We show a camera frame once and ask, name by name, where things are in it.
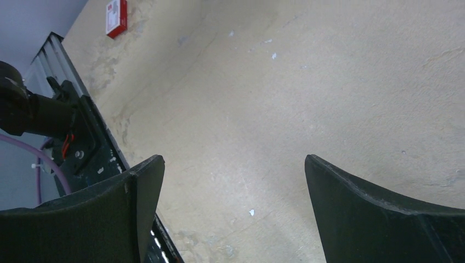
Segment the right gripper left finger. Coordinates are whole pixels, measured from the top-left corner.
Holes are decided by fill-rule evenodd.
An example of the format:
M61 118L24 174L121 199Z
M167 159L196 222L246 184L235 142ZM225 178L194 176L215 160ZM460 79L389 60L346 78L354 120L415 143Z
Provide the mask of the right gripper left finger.
M154 155L36 208L1 211L1 262L143 262L164 172Z

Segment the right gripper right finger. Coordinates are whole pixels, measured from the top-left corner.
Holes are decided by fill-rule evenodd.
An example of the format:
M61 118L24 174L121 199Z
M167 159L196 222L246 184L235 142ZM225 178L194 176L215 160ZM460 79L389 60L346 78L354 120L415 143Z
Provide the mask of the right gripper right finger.
M308 155L327 262L464 262L464 210L420 201Z

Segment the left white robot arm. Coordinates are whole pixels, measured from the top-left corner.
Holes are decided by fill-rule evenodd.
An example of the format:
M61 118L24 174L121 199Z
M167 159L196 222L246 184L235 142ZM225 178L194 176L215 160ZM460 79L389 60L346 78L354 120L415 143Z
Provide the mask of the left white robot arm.
M1 61L1 129L21 136L23 133L62 138L70 133L76 110L65 102L29 91L20 72Z

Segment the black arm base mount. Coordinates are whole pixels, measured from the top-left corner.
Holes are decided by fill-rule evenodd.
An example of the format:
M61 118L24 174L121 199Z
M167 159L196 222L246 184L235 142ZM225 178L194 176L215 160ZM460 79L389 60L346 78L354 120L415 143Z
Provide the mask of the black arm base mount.
M123 237L129 241L128 229L117 226L120 216L131 216L143 226L134 239L139 246L142 262L182 262L178 250L169 237L156 206L161 193L165 163L161 156L129 167L118 150L110 132L87 95L78 96L70 81L47 81L54 90L54 98L71 104L76 110L74 125L64 139L56 142L54 157L58 159L72 192L86 193L90 189L107 191L122 173L129 173L133 182L131 203L136 208L108 201L96 209L85 209L75 219L72 228L59 249L51 255L54 262L128 262L123 251Z

